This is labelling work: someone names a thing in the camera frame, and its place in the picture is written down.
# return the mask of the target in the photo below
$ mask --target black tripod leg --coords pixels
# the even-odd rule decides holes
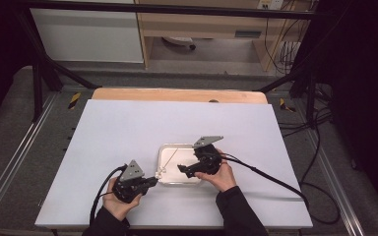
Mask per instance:
[[[42,84],[41,84],[41,71],[38,63],[32,65],[33,77],[33,101],[34,111],[32,121],[35,122],[42,112]]]
[[[34,52],[34,59],[35,63],[40,65],[40,73],[42,78],[46,81],[48,88],[50,90],[61,90],[63,88],[63,84],[61,83],[58,75],[55,71],[50,68],[45,60],[45,49],[41,44],[41,41],[38,39],[36,33],[32,29],[30,22],[26,16],[26,9],[13,9],[13,14],[15,19],[19,22],[20,26],[23,28],[24,33],[27,35],[33,52]]]
[[[54,236],[59,236],[57,229],[51,229],[51,232],[53,233]]]
[[[308,97],[306,101],[306,121],[314,129],[314,105],[315,105],[315,75],[312,73],[308,79]]]
[[[275,89],[283,85],[284,83],[297,80],[299,76],[302,76],[301,74],[303,74],[302,73],[303,71],[304,71],[303,67],[298,67],[294,71],[290,72],[290,74],[283,76],[282,78],[276,80],[275,82],[270,83],[267,86],[264,86],[259,89],[255,89],[253,91],[260,91],[262,93],[266,93],[268,91],[271,91],[272,89]]]
[[[67,68],[61,66],[57,62],[53,61],[48,55],[45,55],[46,61],[58,72],[64,74],[65,76],[69,77],[70,79],[74,80],[75,82],[81,84],[82,86],[88,88],[88,89],[97,89],[100,88],[101,86],[97,86],[92,84],[91,82],[83,79],[82,77],[76,75],[75,73],[71,72]]]

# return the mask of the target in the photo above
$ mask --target floor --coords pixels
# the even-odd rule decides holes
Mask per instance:
[[[155,41],[151,67],[141,65],[97,63],[84,65],[67,63],[69,68],[96,84],[105,87],[143,87],[143,88],[180,88],[180,89],[258,89],[283,75],[284,70],[263,72],[257,56],[252,52],[252,43],[248,40],[196,39],[197,48],[176,46],[161,38]],[[45,199],[58,166],[63,159],[64,149],[69,145],[69,137],[74,134],[74,127],[80,119],[85,101],[92,96],[92,91],[81,88],[67,78],[63,78],[66,87],[62,92],[46,92],[54,98],[54,105],[45,118],[31,146],[23,153],[22,163],[16,163],[14,175],[8,179],[8,186],[0,186],[0,235],[50,235],[48,230],[33,225],[39,212],[40,203]],[[287,83],[269,92],[267,97],[274,105],[280,123],[303,122],[299,112],[302,99],[290,99]],[[81,98],[75,109],[67,109],[75,92],[81,92]],[[281,98],[285,107],[281,108]],[[325,102],[319,102],[318,108]],[[29,69],[20,71],[15,77],[2,107],[0,108],[0,177],[13,163],[13,155],[23,141],[31,122],[33,112],[32,74]],[[291,130],[282,130],[287,135]],[[369,180],[361,171],[351,168],[342,137],[336,131],[335,123],[326,122],[320,126],[321,151],[328,156],[342,184],[350,206],[361,225],[363,234],[350,232],[343,219],[334,224],[314,221],[314,227],[303,229],[304,235],[378,235],[378,197]],[[302,131],[284,138],[288,154],[297,178],[300,179],[315,152],[312,145],[312,132]],[[321,162],[311,168],[307,181],[317,184],[330,192]],[[325,195],[311,188],[304,187],[309,195],[310,213],[317,218],[330,220],[335,218],[333,203]],[[75,198],[74,193],[66,193]],[[298,232],[272,231],[274,235],[296,235]],[[73,231],[62,235],[80,235]]]

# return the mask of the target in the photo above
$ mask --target white table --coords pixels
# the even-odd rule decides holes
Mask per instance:
[[[271,105],[89,100],[35,224],[86,227],[97,190],[114,168],[135,159],[151,177],[163,144],[193,144],[201,136],[215,135],[224,136],[217,148],[299,189]],[[298,195],[230,164],[267,228],[312,227]],[[127,218],[133,228],[220,228],[216,195],[207,182],[174,187],[157,183]]]

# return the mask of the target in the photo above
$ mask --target gray floor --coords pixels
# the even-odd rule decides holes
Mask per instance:
[[[122,68],[124,65],[120,65],[114,69],[90,68],[78,74],[107,87],[180,89],[251,90],[258,89],[275,79],[275,74],[257,72],[259,71],[257,68],[260,68],[259,61],[251,53],[251,43],[246,41],[200,39],[195,51],[188,52],[188,50],[188,48],[168,45],[159,39],[155,42],[152,68],[148,70],[127,65],[126,68]],[[76,83],[68,79],[64,81],[68,86],[57,95],[51,112],[0,203],[0,229],[12,230],[9,234],[16,235],[18,232],[18,235],[27,235],[34,232],[37,235],[39,232],[47,231],[33,225],[39,212],[39,203],[45,199],[63,158],[63,149],[68,147],[68,137],[74,134],[72,128],[77,125],[86,100],[92,96],[91,90],[77,87]],[[290,84],[286,84],[277,91],[270,92],[268,99],[274,105],[279,122],[300,123],[301,119],[297,112],[281,110],[279,106],[281,97],[286,99],[287,105],[294,106],[285,92],[289,86]],[[69,110],[67,106],[75,91],[81,91],[82,95],[75,109]],[[32,74],[29,70],[23,70],[15,77],[14,84],[0,108],[0,174],[31,124],[32,108]],[[366,175],[351,168],[347,149],[335,124],[326,123],[321,126],[321,140],[364,232],[366,235],[378,235],[378,197]],[[289,136],[284,141],[299,179],[309,164],[314,148],[306,132]],[[329,191],[317,163],[311,169],[307,181]],[[308,188],[304,188],[303,192],[309,198],[312,214],[324,219],[334,217],[335,210],[326,197]],[[66,193],[66,198],[73,199],[77,196],[74,193]],[[348,235],[342,221],[334,225],[314,222],[312,229],[304,229],[302,233]],[[291,235],[282,232],[274,232],[274,234]]]

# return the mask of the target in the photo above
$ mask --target human hand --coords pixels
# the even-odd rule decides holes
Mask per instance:
[[[109,180],[107,193],[110,193],[113,185],[115,184],[115,178]],[[133,202],[126,204],[119,201],[114,194],[107,194],[103,196],[103,206],[118,220],[122,221],[127,213],[134,207],[138,206],[140,203],[140,198],[142,194],[139,194],[134,198]]]
[[[217,151],[221,153],[222,156],[224,156],[220,149],[217,149]],[[226,190],[237,185],[235,182],[234,174],[232,173],[232,168],[231,166],[229,166],[228,162],[225,159],[223,159],[220,163],[220,169],[215,175],[195,172],[195,176],[202,180],[210,182],[221,192],[225,192]]]

